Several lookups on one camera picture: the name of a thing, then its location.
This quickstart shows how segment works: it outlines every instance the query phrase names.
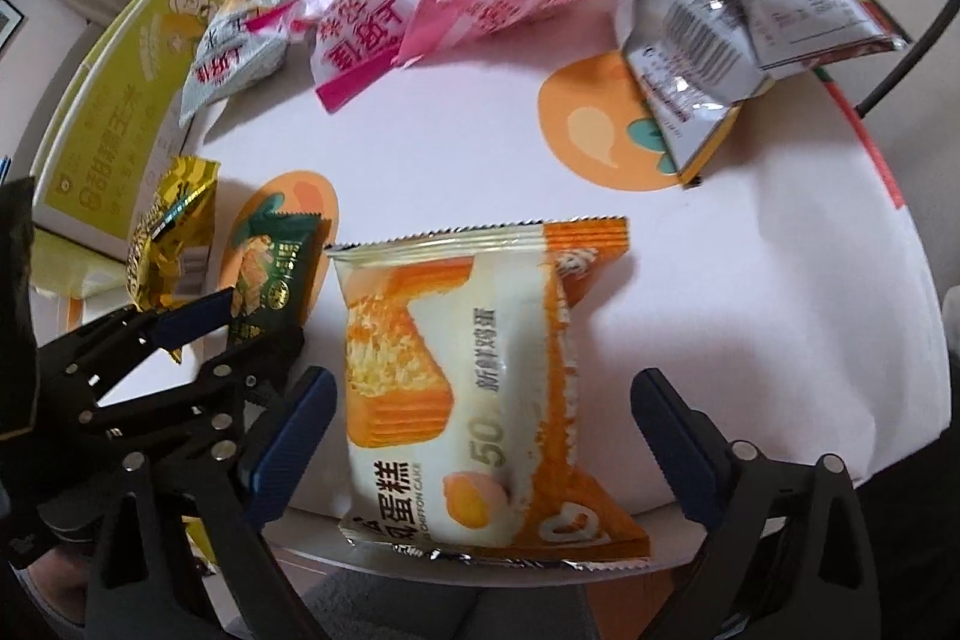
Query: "white snack wrapper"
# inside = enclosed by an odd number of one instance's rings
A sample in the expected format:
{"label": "white snack wrapper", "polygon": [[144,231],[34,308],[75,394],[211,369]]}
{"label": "white snack wrapper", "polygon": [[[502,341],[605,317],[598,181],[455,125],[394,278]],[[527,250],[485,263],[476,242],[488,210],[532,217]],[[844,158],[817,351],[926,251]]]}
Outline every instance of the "white snack wrapper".
{"label": "white snack wrapper", "polygon": [[236,94],[283,65],[286,32],[279,26],[256,31],[248,23],[296,0],[226,0],[200,41],[184,83],[181,128],[200,108]]}
{"label": "white snack wrapper", "polygon": [[614,28],[683,183],[774,80],[905,45],[872,0],[618,0]]}
{"label": "white snack wrapper", "polygon": [[399,47],[414,7],[408,0],[311,0],[306,20],[315,20],[310,70],[323,86],[391,47]]}

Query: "cake image on package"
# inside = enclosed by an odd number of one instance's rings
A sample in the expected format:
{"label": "cake image on package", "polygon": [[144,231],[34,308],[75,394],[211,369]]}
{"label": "cake image on package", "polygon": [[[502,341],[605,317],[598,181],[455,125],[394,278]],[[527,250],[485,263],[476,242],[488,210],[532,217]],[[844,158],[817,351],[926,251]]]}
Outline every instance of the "cake image on package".
{"label": "cake image on package", "polygon": [[875,0],[617,0],[613,27],[683,185],[776,80],[907,44]]}
{"label": "cake image on package", "polygon": [[352,540],[503,560],[643,560],[646,533],[577,466],[570,307],[626,220],[333,247],[347,303]]}
{"label": "cake image on package", "polygon": [[243,260],[240,262],[240,277],[233,289],[230,315],[238,317],[254,313],[260,307],[260,294],[270,279],[270,267],[274,257],[270,252],[270,237],[252,237],[247,242]]}

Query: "black cable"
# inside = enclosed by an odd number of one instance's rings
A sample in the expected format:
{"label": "black cable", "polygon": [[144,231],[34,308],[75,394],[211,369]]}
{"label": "black cable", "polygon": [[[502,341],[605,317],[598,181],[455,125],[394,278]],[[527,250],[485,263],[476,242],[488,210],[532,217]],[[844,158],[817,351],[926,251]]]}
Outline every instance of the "black cable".
{"label": "black cable", "polygon": [[910,73],[912,68],[920,63],[920,58],[923,58],[925,54],[929,52],[930,47],[933,47],[934,44],[937,43],[937,40],[943,36],[944,31],[946,31],[950,23],[953,22],[958,12],[960,12],[960,0],[947,0],[944,8],[941,9],[939,15],[937,15],[936,20],[933,20],[930,28],[925,30],[923,36],[918,39],[917,44],[914,44],[914,46],[910,48],[909,52],[904,55],[904,58],[893,68],[893,71],[883,78],[880,85],[877,85],[877,87],[870,92],[870,95],[856,106],[856,114],[862,118],[867,112],[870,112],[872,108],[877,106],[880,101],[884,100],[888,92],[891,92],[891,90],[899,85],[901,80]]}

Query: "green snack wrapper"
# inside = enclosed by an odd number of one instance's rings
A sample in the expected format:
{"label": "green snack wrapper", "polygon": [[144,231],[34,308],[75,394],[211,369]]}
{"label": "green snack wrapper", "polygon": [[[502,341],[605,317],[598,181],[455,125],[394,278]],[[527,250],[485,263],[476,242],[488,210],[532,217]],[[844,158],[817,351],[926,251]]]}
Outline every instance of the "green snack wrapper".
{"label": "green snack wrapper", "polygon": [[320,256],[320,220],[320,215],[297,213],[251,218],[227,344],[301,321]]}

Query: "metal screw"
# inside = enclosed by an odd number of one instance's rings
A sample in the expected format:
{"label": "metal screw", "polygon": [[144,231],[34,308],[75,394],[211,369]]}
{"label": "metal screw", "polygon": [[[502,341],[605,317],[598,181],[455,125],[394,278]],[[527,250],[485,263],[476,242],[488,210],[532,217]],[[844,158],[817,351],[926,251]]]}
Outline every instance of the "metal screw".
{"label": "metal screw", "polygon": [[127,453],[127,456],[124,456],[123,459],[123,468],[128,472],[136,472],[140,467],[147,463],[147,456],[144,456],[143,453],[139,451],[133,451],[133,453]]}
{"label": "metal screw", "polygon": [[217,413],[210,419],[210,423],[213,424],[213,428],[217,429],[218,432],[223,432],[224,429],[230,428],[230,424],[233,423],[233,418],[227,415],[227,413]]}
{"label": "metal screw", "polygon": [[224,439],[210,448],[210,456],[216,461],[227,461],[237,454],[237,444],[232,439]]}
{"label": "metal screw", "polygon": [[731,450],[733,450],[733,456],[741,461],[753,461],[757,457],[757,448],[754,447],[752,442],[747,442],[745,439],[738,439],[737,442],[734,442]]}
{"label": "metal screw", "polygon": [[843,459],[840,456],[834,456],[833,453],[827,453],[827,456],[824,456],[824,467],[827,467],[827,470],[834,472],[839,475],[844,471]]}

